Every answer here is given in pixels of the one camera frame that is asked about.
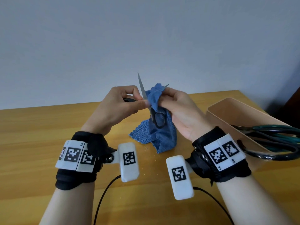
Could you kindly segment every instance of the wood grain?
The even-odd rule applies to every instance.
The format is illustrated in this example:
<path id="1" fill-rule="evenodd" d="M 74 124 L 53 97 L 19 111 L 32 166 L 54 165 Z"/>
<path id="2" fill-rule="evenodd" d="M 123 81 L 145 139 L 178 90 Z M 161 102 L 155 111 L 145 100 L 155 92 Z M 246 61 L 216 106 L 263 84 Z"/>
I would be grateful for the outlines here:
<path id="1" fill-rule="evenodd" d="M 201 110 L 232 97 L 258 108 L 240 91 L 191 94 Z M 98 102 L 0 111 L 0 224 L 38 224 L 55 189 L 54 167 L 61 148 L 78 131 Z M 189 157 L 193 147 L 178 134 L 175 149 L 156 154 L 151 144 L 142 145 L 128 134 L 149 118 L 148 109 L 126 118 L 106 136 L 109 145 L 134 142 L 140 177 L 117 180 L 107 191 L 98 224 L 230 224 L 222 209 L 207 195 L 176 201 L 169 180 L 166 158 Z M 300 223 L 300 160 L 269 162 L 254 176 Z M 118 164 L 105 165 L 97 176 L 94 209 L 107 184 L 120 174 Z M 213 194 L 222 204 L 216 185 L 191 174 L 192 183 Z"/>

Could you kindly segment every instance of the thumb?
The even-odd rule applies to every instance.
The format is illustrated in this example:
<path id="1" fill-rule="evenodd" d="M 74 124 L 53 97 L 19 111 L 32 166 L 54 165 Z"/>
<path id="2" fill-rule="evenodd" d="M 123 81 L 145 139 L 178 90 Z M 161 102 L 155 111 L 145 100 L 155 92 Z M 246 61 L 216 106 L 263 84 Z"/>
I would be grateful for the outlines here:
<path id="1" fill-rule="evenodd" d="M 148 100 L 137 100 L 135 102 L 128 102 L 130 111 L 133 113 L 137 110 L 143 110 L 145 108 L 148 108 L 150 106 L 150 103 Z"/>
<path id="2" fill-rule="evenodd" d="M 172 97 L 163 95 L 159 99 L 159 106 L 166 108 L 167 110 L 174 112 L 178 108 L 177 101 L 174 101 Z"/>

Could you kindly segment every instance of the storage box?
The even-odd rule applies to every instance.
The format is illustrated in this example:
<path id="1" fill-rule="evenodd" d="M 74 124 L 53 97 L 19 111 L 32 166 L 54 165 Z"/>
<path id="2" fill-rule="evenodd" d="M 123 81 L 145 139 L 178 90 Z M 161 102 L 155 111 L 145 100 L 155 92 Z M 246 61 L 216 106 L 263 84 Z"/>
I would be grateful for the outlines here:
<path id="1" fill-rule="evenodd" d="M 231 125 L 251 127 L 254 125 L 287 125 L 284 122 L 273 118 L 265 112 L 259 111 L 236 99 L 226 98 L 208 107 L 206 112 L 207 119 L 215 126 L 219 126 L 225 133 L 237 141 L 242 140 L 245 147 L 252 151 L 268 152 L 271 151 L 257 144 L 254 140 L 244 135 Z M 266 161 L 246 155 L 246 160 L 252 171 L 257 170 Z"/>

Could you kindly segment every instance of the scissor blade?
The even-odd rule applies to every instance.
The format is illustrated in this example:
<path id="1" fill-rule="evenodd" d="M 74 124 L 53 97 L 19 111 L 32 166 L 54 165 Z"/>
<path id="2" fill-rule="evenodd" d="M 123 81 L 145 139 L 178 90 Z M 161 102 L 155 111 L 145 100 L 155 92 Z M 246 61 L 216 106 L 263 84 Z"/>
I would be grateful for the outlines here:
<path id="1" fill-rule="evenodd" d="M 142 80 L 141 80 L 141 77 L 140 77 L 139 73 L 137 73 L 137 76 L 139 78 L 139 83 L 140 83 L 140 88 L 141 88 L 141 91 L 142 91 L 142 96 L 146 100 L 146 99 L 148 99 L 148 97 L 146 95 L 146 92 L 145 92 L 145 89 L 144 89 L 144 86 L 143 86 L 143 83 L 142 83 Z"/>

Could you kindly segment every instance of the rag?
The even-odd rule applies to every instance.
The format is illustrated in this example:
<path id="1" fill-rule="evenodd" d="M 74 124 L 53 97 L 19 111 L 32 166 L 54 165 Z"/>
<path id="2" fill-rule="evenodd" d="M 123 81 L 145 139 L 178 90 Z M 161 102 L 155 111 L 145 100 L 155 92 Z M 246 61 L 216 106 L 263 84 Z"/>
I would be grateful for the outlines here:
<path id="1" fill-rule="evenodd" d="M 161 84 L 156 84 L 150 90 L 146 91 L 146 95 L 151 107 L 158 113 L 163 113 L 167 117 L 167 123 L 161 129 L 156 128 L 152 119 L 144 120 L 141 124 L 133 130 L 129 135 L 136 141 L 142 144 L 152 143 L 156 148 L 157 153 L 171 150 L 177 144 L 176 128 L 172 122 L 169 111 L 165 108 L 158 106 L 158 100 L 165 90 Z"/>

